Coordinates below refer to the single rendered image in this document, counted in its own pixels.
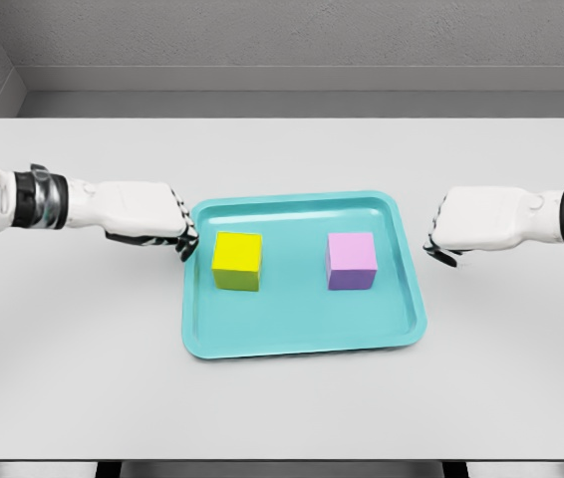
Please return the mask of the pink purple cube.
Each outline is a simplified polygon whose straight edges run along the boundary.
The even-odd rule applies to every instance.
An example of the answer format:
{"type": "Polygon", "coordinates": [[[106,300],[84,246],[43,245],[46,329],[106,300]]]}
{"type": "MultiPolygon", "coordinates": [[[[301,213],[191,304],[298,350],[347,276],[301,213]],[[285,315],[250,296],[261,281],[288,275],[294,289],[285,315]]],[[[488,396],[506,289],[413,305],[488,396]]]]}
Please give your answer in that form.
{"type": "Polygon", "coordinates": [[[371,232],[329,233],[326,248],[329,290],[369,290],[378,272],[371,232]]]}

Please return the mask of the teal rectangular tray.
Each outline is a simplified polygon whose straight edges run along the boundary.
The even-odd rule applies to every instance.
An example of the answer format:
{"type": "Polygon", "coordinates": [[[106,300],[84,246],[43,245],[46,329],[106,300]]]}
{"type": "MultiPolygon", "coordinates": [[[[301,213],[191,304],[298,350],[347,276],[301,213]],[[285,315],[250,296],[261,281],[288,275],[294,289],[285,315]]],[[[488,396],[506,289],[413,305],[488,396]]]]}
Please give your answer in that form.
{"type": "Polygon", "coordinates": [[[396,201],[380,191],[210,199],[193,207],[200,242],[184,265],[182,340],[200,359],[409,346],[427,318],[396,201]],[[263,238],[260,289],[218,289],[218,232],[263,238]],[[370,232],[379,270],[366,291],[331,291],[330,233],[370,232]]]}

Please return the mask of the yellow cube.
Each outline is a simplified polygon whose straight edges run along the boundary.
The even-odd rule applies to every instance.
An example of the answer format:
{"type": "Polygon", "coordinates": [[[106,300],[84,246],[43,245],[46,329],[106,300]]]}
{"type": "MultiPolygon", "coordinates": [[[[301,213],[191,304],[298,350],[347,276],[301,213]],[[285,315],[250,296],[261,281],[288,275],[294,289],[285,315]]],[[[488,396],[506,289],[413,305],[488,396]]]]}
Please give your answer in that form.
{"type": "Polygon", "coordinates": [[[260,234],[219,231],[211,263],[215,286],[221,290],[258,292],[262,243],[260,234]]]}

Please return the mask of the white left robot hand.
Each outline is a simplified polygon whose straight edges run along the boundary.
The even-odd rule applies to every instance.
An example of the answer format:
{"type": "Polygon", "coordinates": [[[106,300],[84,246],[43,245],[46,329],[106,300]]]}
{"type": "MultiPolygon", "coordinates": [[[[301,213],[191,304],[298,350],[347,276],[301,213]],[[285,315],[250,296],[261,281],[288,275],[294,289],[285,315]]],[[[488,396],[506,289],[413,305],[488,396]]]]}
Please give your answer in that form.
{"type": "Polygon", "coordinates": [[[186,261],[199,234],[181,197],[166,183],[108,181],[97,185],[98,224],[108,239],[128,245],[172,246],[186,261]]]}

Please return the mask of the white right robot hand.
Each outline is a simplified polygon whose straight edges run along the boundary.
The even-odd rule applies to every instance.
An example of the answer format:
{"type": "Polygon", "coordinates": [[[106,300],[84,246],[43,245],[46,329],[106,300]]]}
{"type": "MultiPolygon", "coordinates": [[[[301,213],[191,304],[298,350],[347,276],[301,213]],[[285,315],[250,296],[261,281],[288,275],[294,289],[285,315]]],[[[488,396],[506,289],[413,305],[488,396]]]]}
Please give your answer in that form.
{"type": "Polygon", "coordinates": [[[439,204],[423,249],[450,267],[466,252],[512,249],[528,239],[544,204],[541,195],[516,187],[454,187],[439,204]]]}

